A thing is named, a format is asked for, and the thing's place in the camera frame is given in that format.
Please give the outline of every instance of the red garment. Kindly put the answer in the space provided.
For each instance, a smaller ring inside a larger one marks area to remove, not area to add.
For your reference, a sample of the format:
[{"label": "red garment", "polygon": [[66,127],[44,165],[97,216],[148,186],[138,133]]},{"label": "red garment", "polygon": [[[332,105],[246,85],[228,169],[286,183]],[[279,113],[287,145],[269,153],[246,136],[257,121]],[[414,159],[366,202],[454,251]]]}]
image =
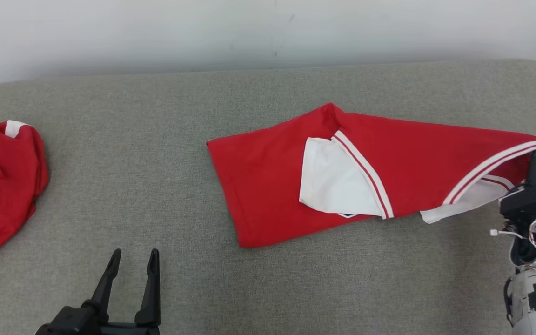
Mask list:
[{"label": "red garment", "polygon": [[0,246],[34,214],[34,200],[48,181],[36,129],[17,121],[0,123]]},{"label": "red garment", "polygon": [[334,104],[218,138],[207,145],[240,246],[275,244],[370,217],[319,212],[300,202],[308,138],[331,139],[357,162],[384,219],[453,204],[482,178],[502,183],[489,174],[519,184],[528,169],[524,154],[536,149],[532,135],[345,113]]}]

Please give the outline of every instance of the white stripe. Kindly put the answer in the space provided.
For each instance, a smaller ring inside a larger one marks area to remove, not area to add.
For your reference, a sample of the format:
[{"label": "white stripe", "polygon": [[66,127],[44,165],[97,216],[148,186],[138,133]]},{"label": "white stripe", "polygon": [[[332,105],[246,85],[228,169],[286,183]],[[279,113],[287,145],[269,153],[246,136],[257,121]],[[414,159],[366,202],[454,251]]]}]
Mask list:
[{"label": "white stripe", "polygon": [[507,180],[504,177],[500,176],[494,176],[493,174],[486,174],[485,176],[482,176],[482,178],[489,179],[489,180],[495,180],[498,181],[508,187],[508,189],[511,189],[514,187],[511,181]]},{"label": "white stripe", "polygon": [[[372,167],[372,165],[370,165],[370,163],[365,159],[365,157],[363,157],[363,155],[360,153],[360,151],[357,150],[357,147],[355,147],[353,145],[353,143],[351,142],[351,140],[349,140],[341,131],[337,131],[334,134],[334,136],[340,138],[340,140],[349,148],[351,153],[357,158],[357,160],[359,161],[359,164],[363,165],[363,167],[367,170],[369,176],[371,176],[372,179],[374,180],[375,185],[372,185],[372,187],[377,189],[377,192],[379,193],[379,197],[377,197],[377,195],[375,194],[376,197],[378,198],[378,204],[379,204],[379,206],[381,206],[381,207],[383,206],[383,207],[386,208],[386,210],[384,210],[384,208],[380,208],[380,211],[382,213],[382,218],[383,219],[393,218],[394,213],[392,211],[392,205],[390,204],[390,200],[388,199],[386,189],[383,187],[382,181],[380,180],[376,170],[374,170],[374,167]],[[332,140],[334,140],[335,142],[338,142],[335,137],[332,137]],[[347,151],[347,149],[345,148],[344,145],[340,144],[340,146],[345,152],[348,153],[348,151]],[[372,183],[371,183],[371,180],[370,180],[369,176],[367,176],[365,174],[365,171],[363,169],[360,169],[360,171],[361,171],[362,174],[364,174],[365,179],[371,185]]]},{"label": "white stripe", "polygon": [[[519,150],[523,150],[524,148],[527,148],[529,146],[533,146],[533,147],[530,147],[527,151],[523,151],[523,152],[513,154],[513,153],[515,153],[515,152],[517,152]],[[450,191],[450,193],[448,194],[448,196],[444,200],[444,204],[450,204],[450,201],[455,197],[455,195],[457,193],[458,193],[458,196],[456,197],[455,201],[460,199],[460,197],[462,195],[464,195],[466,190],[471,185],[473,185],[475,182],[477,182],[481,177],[483,177],[483,175],[485,175],[489,171],[497,168],[498,166],[500,166],[505,161],[509,161],[510,159],[513,159],[513,158],[518,157],[520,155],[530,153],[531,151],[534,151],[534,150],[536,150],[536,141],[531,141],[531,142],[525,142],[523,144],[519,144],[518,146],[514,146],[512,148],[508,148],[508,149],[506,149],[504,151],[501,151],[501,152],[491,156],[490,158],[488,158],[485,161],[481,162],[481,164],[476,166],[475,169],[471,170],[466,176],[464,176],[464,178],[462,178],[458,182],[458,184],[456,184],[456,186],[452,189],[452,191]],[[486,166],[488,166],[489,164],[493,163],[494,161],[497,161],[497,162],[494,163],[493,165],[489,166],[487,169],[485,169]]]},{"label": "white stripe", "polygon": [[15,138],[16,136],[18,136],[18,133],[20,132],[20,127],[22,126],[27,126],[27,124],[18,121],[8,120],[6,122],[6,135],[11,138]]}]

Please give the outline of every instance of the red and white jersey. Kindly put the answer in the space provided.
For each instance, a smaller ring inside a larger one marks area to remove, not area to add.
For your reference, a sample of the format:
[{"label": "red and white jersey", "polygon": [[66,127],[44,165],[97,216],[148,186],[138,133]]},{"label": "red and white jersey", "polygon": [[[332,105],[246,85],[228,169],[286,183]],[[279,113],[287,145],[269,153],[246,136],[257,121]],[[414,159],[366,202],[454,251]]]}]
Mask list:
[{"label": "red and white jersey", "polygon": [[34,200],[48,181],[36,129],[17,121],[0,123],[0,246],[34,213]]},{"label": "red and white jersey", "polygon": [[256,247],[369,216],[432,223],[482,206],[525,178],[536,136],[327,104],[208,148],[240,245]]}]

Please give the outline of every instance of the gray table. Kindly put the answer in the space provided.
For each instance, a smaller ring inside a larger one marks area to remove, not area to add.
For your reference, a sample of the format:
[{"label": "gray table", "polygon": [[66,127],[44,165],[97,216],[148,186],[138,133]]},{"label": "gray table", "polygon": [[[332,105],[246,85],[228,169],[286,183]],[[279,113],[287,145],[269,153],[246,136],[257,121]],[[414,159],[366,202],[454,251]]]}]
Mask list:
[{"label": "gray table", "polygon": [[0,334],[31,334],[92,294],[123,249],[109,313],[140,308],[161,257],[164,334],[509,334],[497,204],[426,225],[351,223],[239,248],[207,140],[334,102],[347,111],[536,135],[536,62],[449,61],[0,85],[34,125],[51,182],[0,249]]}]

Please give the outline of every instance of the white cable connector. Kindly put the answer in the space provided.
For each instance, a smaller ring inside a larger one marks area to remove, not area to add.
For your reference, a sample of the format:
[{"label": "white cable connector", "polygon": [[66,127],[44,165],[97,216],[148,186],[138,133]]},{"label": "white cable connector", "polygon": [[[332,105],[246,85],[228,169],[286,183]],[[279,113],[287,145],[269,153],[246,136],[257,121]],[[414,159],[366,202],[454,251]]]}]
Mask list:
[{"label": "white cable connector", "polygon": [[499,234],[512,235],[512,236],[516,236],[518,238],[525,240],[525,238],[521,234],[514,233],[513,231],[502,231],[502,230],[498,231],[497,229],[490,229],[489,231],[489,235],[491,236],[498,236]]}]

